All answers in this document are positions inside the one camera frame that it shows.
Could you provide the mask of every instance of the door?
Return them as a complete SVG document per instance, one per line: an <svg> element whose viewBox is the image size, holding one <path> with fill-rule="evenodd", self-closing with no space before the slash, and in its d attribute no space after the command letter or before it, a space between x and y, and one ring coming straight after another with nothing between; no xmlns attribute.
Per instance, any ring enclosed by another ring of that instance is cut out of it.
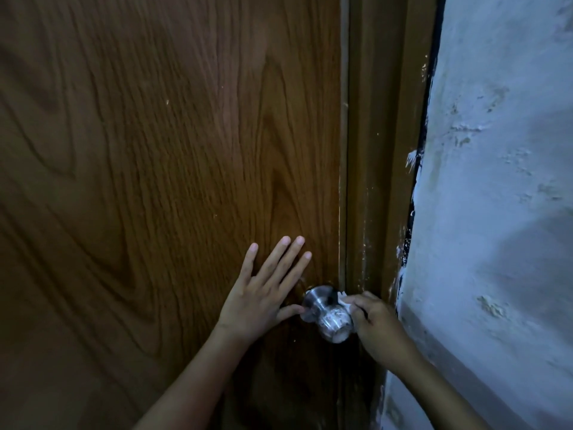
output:
<svg viewBox="0 0 573 430"><path fill-rule="evenodd" d="M129 428L251 242L304 235L301 287L338 284L340 0L0 5L0 426ZM337 428L335 359L289 320L213 427Z"/></svg>

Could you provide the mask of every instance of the silver door knob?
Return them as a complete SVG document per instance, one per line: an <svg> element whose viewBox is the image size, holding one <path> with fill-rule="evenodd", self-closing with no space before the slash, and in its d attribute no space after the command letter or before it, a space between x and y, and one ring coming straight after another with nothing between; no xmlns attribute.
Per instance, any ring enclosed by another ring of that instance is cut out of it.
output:
<svg viewBox="0 0 573 430"><path fill-rule="evenodd" d="M306 323L316 323L325 340L338 344L354 331L350 314L338 304L338 293L330 285L307 291L302 305L306 312L300 318Z"/></svg>

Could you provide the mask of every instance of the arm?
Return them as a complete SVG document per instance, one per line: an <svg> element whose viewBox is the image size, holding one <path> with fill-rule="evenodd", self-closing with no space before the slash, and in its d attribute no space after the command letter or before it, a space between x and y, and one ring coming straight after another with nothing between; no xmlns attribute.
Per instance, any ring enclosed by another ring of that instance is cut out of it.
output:
<svg viewBox="0 0 573 430"><path fill-rule="evenodd" d="M311 260L311 253L304 253L288 272L304 238L298 237L290 248L289 244L290 238L283 237L254 277L251 274L258 246L251 245L211 336L141 418L136 430L206 428L226 383L249 346L281 321L304 311L299 305L280 308Z"/></svg>
<svg viewBox="0 0 573 430"><path fill-rule="evenodd" d="M436 430L489 429L419 353L392 308L369 292L349 296L346 302L352 303L352 319L364 348L406 385Z"/></svg>

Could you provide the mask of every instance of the white wall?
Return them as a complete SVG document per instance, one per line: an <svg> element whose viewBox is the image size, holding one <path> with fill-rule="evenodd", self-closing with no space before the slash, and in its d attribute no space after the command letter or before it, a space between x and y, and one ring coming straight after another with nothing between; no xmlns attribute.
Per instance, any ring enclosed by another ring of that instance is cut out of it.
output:
<svg viewBox="0 0 573 430"><path fill-rule="evenodd" d="M573 429L573 0L446 0L401 293L494 428ZM383 421L431 428L395 378Z"/></svg>

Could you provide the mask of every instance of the person's right arm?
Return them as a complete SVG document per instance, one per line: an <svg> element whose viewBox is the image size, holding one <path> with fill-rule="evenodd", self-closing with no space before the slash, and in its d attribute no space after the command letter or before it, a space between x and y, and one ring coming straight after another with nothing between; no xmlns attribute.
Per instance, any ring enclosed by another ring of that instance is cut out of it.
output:
<svg viewBox="0 0 573 430"><path fill-rule="evenodd" d="M490 428L420 354L390 306L367 291L344 301L352 304L352 319L366 351L406 385L436 430Z"/></svg>

